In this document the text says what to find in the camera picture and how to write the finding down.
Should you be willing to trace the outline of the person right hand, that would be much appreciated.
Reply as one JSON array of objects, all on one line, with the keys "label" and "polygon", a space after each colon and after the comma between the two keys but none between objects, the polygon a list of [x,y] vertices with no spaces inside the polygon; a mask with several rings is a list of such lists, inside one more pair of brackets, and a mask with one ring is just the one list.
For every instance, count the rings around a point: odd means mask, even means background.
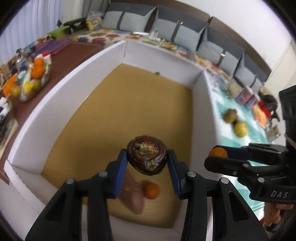
[{"label": "person right hand", "polygon": [[293,204],[265,203],[264,228],[269,236],[286,234],[294,226],[295,206]]}]

